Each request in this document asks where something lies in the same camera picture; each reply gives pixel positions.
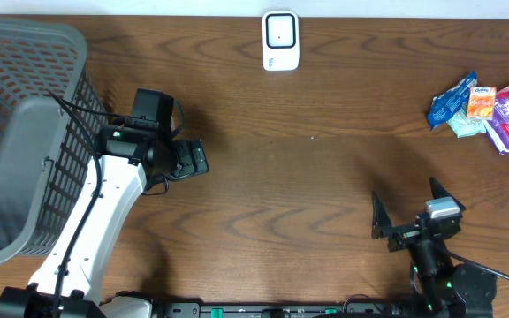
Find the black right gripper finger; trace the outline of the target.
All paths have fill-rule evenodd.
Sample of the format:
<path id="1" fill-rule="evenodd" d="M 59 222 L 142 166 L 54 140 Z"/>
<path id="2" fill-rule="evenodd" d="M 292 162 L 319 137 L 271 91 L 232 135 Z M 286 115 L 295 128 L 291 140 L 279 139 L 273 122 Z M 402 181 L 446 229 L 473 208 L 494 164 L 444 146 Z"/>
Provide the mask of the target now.
<path id="1" fill-rule="evenodd" d="M 392 222 L 384 204 L 375 191 L 372 192 L 372 204 L 373 216 L 371 236 L 373 239 L 385 238 L 390 235 Z"/>
<path id="2" fill-rule="evenodd" d="M 433 199 L 451 198 L 460 210 L 466 209 L 466 207 L 452 194 L 450 194 L 435 177 L 429 178 L 429 186 Z"/>

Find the teal wipes packet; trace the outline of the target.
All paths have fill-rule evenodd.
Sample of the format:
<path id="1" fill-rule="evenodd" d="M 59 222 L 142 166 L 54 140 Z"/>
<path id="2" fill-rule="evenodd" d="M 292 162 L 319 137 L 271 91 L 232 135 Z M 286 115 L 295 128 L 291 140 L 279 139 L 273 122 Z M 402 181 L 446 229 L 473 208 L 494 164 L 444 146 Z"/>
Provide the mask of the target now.
<path id="1" fill-rule="evenodd" d="M 452 118 L 447 121 L 458 138 L 471 137 L 478 133 L 485 133 L 486 128 L 481 119 L 467 117 L 467 104 L 464 103 Z"/>

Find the blue cookie packet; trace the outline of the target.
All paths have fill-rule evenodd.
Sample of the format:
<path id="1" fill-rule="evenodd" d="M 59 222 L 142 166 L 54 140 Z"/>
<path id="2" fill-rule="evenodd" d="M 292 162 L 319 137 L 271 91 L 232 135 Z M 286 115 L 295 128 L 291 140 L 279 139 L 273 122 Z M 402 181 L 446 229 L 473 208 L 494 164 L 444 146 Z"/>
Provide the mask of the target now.
<path id="1" fill-rule="evenodd" d="M 463 105 L 468 103 L 470 89 L 478 81 L 477 73 L 471 71 L 457 85 L 433 99 L 427 116 L 429 127 L 435 129 L 451 119 Z"/>

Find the orange tissue pack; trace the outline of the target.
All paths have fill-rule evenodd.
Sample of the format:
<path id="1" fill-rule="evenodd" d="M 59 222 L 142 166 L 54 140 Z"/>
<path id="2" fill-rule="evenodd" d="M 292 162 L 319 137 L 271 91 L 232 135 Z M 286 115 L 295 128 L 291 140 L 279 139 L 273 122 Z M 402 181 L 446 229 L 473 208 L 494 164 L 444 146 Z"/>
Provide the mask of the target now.
<path id="1" fill-rule="evenodd" d="M 490 120 L 493 117 L 497 90 L 494 87 L 471 87 L 467 118 Z"/>

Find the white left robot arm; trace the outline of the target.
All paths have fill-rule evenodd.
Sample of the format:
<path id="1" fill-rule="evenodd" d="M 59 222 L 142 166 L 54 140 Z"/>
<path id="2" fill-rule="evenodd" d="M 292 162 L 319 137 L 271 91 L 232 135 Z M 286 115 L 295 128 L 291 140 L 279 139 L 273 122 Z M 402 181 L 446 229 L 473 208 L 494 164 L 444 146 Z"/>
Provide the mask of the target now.
<path id="1" fill-rule="evenodd" d="M 158 317 L 138 292 L 102 300 L 105 270 L 136 200 L 150 188 L 209 171 L 202 140 L 170 128 L 106 125 L 96 136 L 85 184 L 65 227 L 27 287 L 7 287 L 0 317 Z"/>

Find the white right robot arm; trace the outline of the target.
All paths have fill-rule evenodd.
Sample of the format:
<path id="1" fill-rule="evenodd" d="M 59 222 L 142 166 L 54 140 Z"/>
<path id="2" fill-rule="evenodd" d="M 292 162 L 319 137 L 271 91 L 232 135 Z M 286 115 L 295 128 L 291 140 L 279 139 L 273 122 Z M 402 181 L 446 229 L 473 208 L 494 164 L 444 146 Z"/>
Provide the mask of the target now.
<path id="1" fill-rule="evenodd" d="M 423 304 L 413 305 L 414 317 L 491 317 L 497 276 L 472 263 L 452 263 L 445 241 L 460 232 L 466 207 L 435 178 L 429 180 L 432 199 L 412 223 L 395 226 L 377 193 L 372 193 L 374 239 L 387 239 L 391 252 L 407 250 L 419 280 Z"/>

